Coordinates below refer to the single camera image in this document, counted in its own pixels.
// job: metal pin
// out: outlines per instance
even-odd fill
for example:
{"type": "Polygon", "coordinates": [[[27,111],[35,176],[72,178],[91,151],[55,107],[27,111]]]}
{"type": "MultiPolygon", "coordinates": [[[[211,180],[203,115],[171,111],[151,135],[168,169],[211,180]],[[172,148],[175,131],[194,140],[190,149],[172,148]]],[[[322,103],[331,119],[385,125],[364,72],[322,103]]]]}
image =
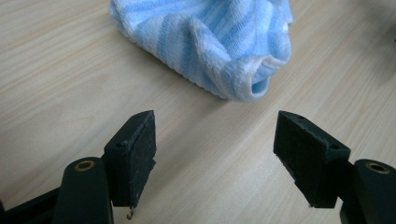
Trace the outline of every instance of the metal pin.
{"type": "Polygon", "coordinates": [[[126,215],[126,218],[128,218],[129,220],[131,220],[133,215],[134,215],[134,208],[131,207],[131,212],[130,212],[130,214],[126,215]]]}

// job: light blue cloth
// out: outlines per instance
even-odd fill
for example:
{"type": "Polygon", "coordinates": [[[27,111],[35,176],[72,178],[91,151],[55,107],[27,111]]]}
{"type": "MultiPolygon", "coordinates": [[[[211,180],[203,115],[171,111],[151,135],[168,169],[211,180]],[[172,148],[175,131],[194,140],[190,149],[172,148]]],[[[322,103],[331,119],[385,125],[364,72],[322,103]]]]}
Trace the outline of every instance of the light blue cloth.
{"type": "Polygon", "coordinates": [[[111,0],[109,11],[137,46],[229,100],[259,100],[291,55],[288,0],[111,0]]]}

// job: wood grain surface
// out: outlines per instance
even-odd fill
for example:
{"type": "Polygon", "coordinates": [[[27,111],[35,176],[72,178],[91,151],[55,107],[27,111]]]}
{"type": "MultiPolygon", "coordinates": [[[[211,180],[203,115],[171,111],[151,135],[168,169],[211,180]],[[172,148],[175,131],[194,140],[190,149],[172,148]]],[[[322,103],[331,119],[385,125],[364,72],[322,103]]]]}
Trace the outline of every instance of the wood grain surface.
{"type": "Polygon", "coordinates": [[[291,0],[293,53],[257,103],[227,102],[137,48],[107,0],[0,0],[0,199],[59,187],[133,114],[156,114],[157,161],[133,220],[340,223],[309,208],[273,153],[278,110],[311,119],[350,161],[396,166],[396,2],[291,0]]]}

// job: towel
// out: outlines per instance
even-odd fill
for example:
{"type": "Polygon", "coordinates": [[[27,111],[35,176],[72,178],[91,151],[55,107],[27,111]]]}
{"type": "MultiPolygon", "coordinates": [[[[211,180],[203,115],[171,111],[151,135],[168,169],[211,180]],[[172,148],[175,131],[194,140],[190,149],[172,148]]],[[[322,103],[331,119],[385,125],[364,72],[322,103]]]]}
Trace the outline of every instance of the towel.
{"type": "Polygon", "coordinates": [[[111,0],[118,29],[220,98],[255,102],[290,58],[288,0],[111,0]]]}

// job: hole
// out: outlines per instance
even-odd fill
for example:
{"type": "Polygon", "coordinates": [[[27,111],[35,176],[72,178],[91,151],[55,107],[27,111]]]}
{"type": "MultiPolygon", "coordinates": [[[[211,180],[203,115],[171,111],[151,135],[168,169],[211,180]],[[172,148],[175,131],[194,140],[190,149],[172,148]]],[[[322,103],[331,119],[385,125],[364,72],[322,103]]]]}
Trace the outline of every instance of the hole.
{"type": "Polygon", "coordinates": [[[387,175],[390,173],[390,170],[387,167],[384,167],[383,165],[375,163],[375,162],[367,162],[366,166],[370,170],[377,172],[379,174],[382,174],[382,175],[387,175]]]}
{"type": "Polygon", "coordinates": [[[340,147],[339,147],[339,146],[336,146],[336,145],[331,145],[330,148],[331,148],[331,149],[340,149],[340,147]]]}
{"type": "Polygon", "coordinates": [[[78,172],[87,171],[90,170],[94,165],[94,161],[81,161],[75,166],[75,170],[78,172]]]}

